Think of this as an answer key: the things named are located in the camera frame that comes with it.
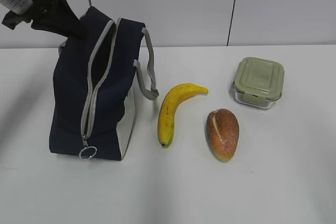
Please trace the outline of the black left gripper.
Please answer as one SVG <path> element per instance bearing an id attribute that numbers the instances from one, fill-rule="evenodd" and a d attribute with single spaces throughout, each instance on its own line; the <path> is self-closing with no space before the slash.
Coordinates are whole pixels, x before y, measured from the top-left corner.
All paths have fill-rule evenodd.
<path id="1" fill-rule="evenodd" d="M 1 0 L 9 9 L 2 24 L 9 29 L 21 22 L 31 28 L 59 34 L 64 37 L 85 38 L 86 28 L 74 14 L 67 0 Z"/>

